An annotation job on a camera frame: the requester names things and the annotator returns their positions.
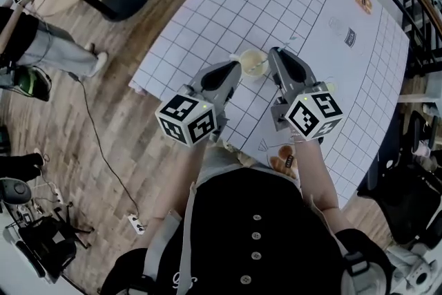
wooden floor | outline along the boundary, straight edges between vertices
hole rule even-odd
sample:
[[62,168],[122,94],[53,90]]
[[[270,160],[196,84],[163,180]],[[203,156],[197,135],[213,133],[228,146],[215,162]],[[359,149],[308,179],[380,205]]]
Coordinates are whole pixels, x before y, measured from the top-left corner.
[[[108,68],[85,81],[87,97],[105,156],[140,206],[142,221],[148,220],[155,197],[182,150],[164,139],[158,128],[153,113],[159,101],[136,94],[128,83],[183,2],[149,0],[133,18],[121,23],[103,20],[82,2],[47,19],[66,29],[79,44],[93,41],[97,49],[110,54]],[[87,294],[96,294],[115,259],[135,242],[126,218],[135,208],[99,154],[81,86],[65,73],[48,73],[53,80],[50,101],[3,93],[0,123],[8,126],[13,155],[30,153],[37,146],[50,156],[46,177],[61,189],[66,202],[73,202],[75,225],[95,228],[86,239],[91,248],[78,247],[66,275]],[[46,187],[35,190],[35,195],[53,199]],[[53,208],[49,202],[39,202],[47,211]],[[391,242],[374,202],[354,196],[345,213],[380,246]]]

electrical outlet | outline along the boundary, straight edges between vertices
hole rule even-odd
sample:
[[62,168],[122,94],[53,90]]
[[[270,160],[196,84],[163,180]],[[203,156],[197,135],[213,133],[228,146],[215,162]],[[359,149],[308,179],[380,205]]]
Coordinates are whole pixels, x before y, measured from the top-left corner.
[[132,227],[135,229],[138,235],[144,234],[146,227],[142,226],[142,223],[138,220],[137,216],[131,214],[127,217],[132,224]]
[[61,191],[58,188],[54,188],[54,192],[57,195],[58,203],[64,204],[63,196],[61,195]]

white shoe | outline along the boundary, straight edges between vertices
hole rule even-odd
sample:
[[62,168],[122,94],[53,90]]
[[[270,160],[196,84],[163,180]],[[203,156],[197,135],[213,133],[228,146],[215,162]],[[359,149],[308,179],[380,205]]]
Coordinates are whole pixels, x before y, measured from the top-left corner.
[[34,154],[39,154],[41,156],[41,159],[43,160],[43,165],[42,166],[44,166],[46,161],[44,160],[44,155],[41,153],[40,149],[39,148],[35,148],[34,149]]
[[108,61],[108,54],[106,52],[101,52],[98,54],[97,58],[97,64],[95,65],[91,77],[97,74],[106,65],[106,62]]
[[88,52],[91,52],[93,54],[94,51],[95,51],[95,44],[92,43],[92,42],[89,42],[88,44],[86,44],[84,46],[84,49],[87,50]]

white table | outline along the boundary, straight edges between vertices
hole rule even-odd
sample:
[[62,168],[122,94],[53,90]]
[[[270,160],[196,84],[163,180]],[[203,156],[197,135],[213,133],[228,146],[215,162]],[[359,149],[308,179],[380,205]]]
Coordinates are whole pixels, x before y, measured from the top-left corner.
[[[165,100],[229,53],[267,52],[295,36],[288,49],[334,89],[347,116],[321,145],[343,206],[385,136],[407,58],[408,38],[377,0],[370,1],[371,14],[355,0],[186,0],[130,86]],[[349,28],[356,34],[352,47],[345,43]],[[222,137],[264,163],[290,143],[289,133],[276,132],[270,116],[275,97],[270,77],[243,79],[226,107],[230,121]]]

handle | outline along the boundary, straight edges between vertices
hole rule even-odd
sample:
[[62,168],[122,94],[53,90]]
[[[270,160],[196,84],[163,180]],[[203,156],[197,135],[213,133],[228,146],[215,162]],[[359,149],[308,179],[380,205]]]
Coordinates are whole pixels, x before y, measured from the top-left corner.
[[236,61],[240,61],[240,56],[239,55],[235,55],[235,54],[231,54],[229,55],[230,60],[236,60]]

